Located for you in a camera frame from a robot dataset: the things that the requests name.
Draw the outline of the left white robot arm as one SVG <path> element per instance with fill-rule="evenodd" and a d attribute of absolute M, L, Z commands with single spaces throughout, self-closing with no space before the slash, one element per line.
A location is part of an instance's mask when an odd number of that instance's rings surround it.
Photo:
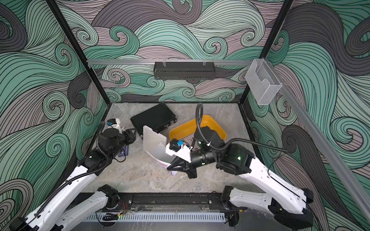
<path fill-rule="evenodd" d="M 116 209 L 118 191 L 103 185 L 88 199 L 68 209 L 82 190 L 108 167 L 116 156 L 136 140 L 136 130 L 119 126 L 101 129 L 96 148 L 90 151 L 60 185 L 37 209 L 26 217 L 10 223 L 11 231 L 70 231 L 88 216 L 103 208 Z"/>

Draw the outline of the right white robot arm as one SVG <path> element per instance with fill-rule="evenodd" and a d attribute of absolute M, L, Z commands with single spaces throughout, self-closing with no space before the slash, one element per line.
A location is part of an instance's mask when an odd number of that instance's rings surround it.
<path fill-rule="evenodd" d="M 251 151 L 239 144 L 241 139 L 224 142 L 214 130 L 196 130 L 193 151 L 185 141 L 173 139 L 165 153 L 174 156 L 169 171 L 184 172 L 189 179 L 197 178 L 197 169 L 215 163 L 216 168 L 248 180 L 263 190 L 254 193 L 226 186 L 221 196 L 225 208 L 251 208 L 273 215 L 280 224 L 299 230 L 313 226 L 314 214 L 309 209 L 314 195 L 310 189 L 297 188 L 266 167 Z"/>

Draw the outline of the pink dessert menu sheet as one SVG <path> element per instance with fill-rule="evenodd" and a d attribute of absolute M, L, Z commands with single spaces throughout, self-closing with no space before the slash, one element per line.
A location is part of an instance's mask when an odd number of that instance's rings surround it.
<path fill-rule="evenodd" d="M 174 176 L 177 173 L 177 171 L 170 171 L 167 169 L 167 167 L 170 165 L 169 163 L 162 162 L 159 160 L 158 160 L 158 163 L 161 164 L 172 176 Z"/>

